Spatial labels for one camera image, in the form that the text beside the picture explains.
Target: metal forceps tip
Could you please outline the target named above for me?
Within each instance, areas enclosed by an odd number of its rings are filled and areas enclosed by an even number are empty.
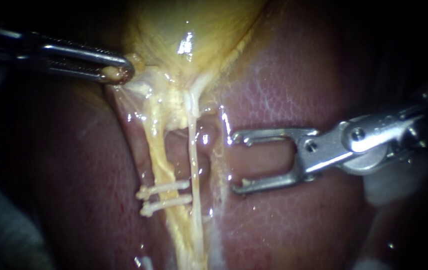
[[[131,62],[120,54],[36,32],[21,33],[2,28],[0,62],[103,84],[124,84],[135,73]],[[117,68],[118,76],[106,75],[103,71],[106,67]]]

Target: clip applier jaw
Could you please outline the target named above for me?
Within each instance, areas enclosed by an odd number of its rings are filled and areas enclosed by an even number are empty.
[[[249,129],[235,132],[232,135],[234,145],[245,144],[250,147],[254,144],[292,140],[296,144],[301,138],[316,136],[319,132],[314,128],[267,128]],[[242,186],[233,185],[232,191],[236,194],[250,194],[273,189],[281,189],[293,186],[300,182],[309,181],[304,175],[299,174],[296,167],[281,175],[274,175],[261,179],[242,179]]]
[[[34,72],[63,75],[102,84],[124,84],[134,76],[134,67],[124,56],[35,32],[0,28],[0,62]],[[117,78],[103,69],[114,67]]]
[[[236,194],[250,194],[290,187],[313,180],[322,171],[338,167],[348,174],[369,175],[387,164],[412,154],[419,142],[417,125],[426,120],[425,108],[417,103],[400,105],[380,113],[339,122],[319,134],[313,128],[267,128],[237,131],[233,144],[252,146],[279,140],[296,144],[294,166],[283,175],[243,179],[233,185]]]

